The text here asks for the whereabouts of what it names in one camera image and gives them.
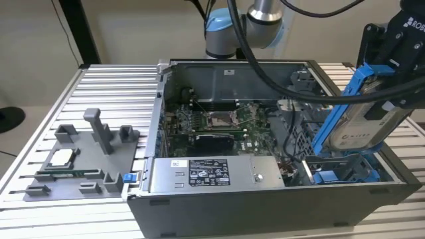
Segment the white sticker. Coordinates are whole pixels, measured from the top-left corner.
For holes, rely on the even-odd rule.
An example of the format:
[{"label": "white sticker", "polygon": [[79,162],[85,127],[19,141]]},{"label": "white sticker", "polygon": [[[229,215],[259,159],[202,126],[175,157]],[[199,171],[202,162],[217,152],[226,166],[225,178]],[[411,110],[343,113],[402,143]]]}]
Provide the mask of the white sticker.
[{"label": "white sticker", "polygon": [[171,160],[171,167],[173,168],[186,168],[187,161],[186,160]]},{"label": "white sticker", "polygon": [[234,75],[234,70],[223,70],[223,75],[225,76]]}]

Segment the circuit board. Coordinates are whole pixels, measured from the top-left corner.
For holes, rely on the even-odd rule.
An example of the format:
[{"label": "circuit board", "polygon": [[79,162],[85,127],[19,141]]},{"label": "circuit board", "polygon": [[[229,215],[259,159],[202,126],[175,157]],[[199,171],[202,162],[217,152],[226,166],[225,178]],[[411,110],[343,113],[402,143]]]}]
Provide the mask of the circuit board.
[{"label": "circuit board", "polygon": [[166,113],[169,157],[279,154],[261,104],[239,103],[230,111],[199,108],[186,104]]}]

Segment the motherboard chip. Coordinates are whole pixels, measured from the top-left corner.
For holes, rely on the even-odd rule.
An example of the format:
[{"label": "motherboard chip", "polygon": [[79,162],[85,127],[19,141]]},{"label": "motherboard chip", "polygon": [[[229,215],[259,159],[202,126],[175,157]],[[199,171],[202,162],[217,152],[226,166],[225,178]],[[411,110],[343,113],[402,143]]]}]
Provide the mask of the motherboard chip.
[{"label": "motherboard chip", "polygon": [[202,134],[195,136],[191,150],[199,156],[225,155],[231,151],[233,145],[234,137],[230,134]]},{"label": "motherboard chip", "polygon": [[229,112],[210,112],[209,121],[210,121],[211,127],[233,126],[231,116]]}]

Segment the green circuit board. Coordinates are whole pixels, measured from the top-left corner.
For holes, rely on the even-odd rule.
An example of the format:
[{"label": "green circuit board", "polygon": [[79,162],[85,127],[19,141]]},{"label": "green circuit board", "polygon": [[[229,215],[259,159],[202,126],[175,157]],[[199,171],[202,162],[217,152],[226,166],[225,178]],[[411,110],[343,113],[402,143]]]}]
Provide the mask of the green circuit board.
[{"label": "green circuit board", "polygon": [[277,155],[275,138],[259,104],[239,104],[233,111],[191,111],[187,106],[167,113],[169,157],[190,157],[197,136],[230,135],[231,150],[222,155]]}]

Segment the black stand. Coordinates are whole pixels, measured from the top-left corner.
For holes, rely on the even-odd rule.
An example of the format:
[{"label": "black stand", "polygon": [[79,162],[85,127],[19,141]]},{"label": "black stand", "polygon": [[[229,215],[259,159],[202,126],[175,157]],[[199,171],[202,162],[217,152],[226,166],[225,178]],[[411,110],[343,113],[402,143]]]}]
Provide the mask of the black stand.
[{"label": "black stand", "polygon": [[101,64],[81,0],[58,0],[83,64]]},{"label": "black stand", "polygon": [[25,119],[25,112],[17,107],[0,108],[0,133],[17,127]]}]

